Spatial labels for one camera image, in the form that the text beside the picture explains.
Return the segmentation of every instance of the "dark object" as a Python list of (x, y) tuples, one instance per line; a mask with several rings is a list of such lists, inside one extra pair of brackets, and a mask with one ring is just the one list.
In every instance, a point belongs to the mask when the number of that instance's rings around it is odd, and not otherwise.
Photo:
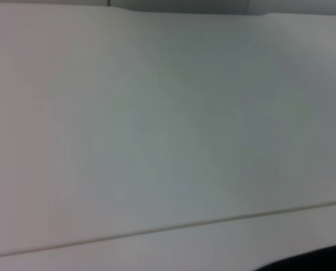
[(315, 250), (267, 265), (257, 271), (336, 271), (336, 246)]

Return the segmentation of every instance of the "white surface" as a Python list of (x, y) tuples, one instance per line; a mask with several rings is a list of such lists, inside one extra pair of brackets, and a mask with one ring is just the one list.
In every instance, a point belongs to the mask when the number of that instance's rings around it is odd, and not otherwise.
[(245, 14), (248, 0), (111, 0), (111, 6), (137, 11)]
[(336, 18), (278, 18), (0, 4), (0, 252), (336, 200)]
[(107, 6), (107, 0), (0, 0), (0, 2)]
[(272, 12), (336, 15), (336, 0), (250, 0), (248, 14)]
[(0, 271), (253, 271), (336, 245), (336, 206), (0, 258)]

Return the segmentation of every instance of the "white panel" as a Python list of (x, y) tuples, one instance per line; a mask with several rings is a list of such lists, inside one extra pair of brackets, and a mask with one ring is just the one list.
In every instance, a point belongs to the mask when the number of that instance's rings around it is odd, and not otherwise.
[(48, 3), (64, 5), (106, 6), (107, 0), (0, 0), (7, 3)]
[(252, 271), (336, 245), (336, 206), (0, 258), (0, 271)]
[(137, 11), (244, 14), (248, 0), (111, 0), (111, 6)]
[(336, 0), (250, 0), (248, 14), (272, 12), (336, 15)]
[(313, 18), (0, 4), (0, 252), (336, 200)]

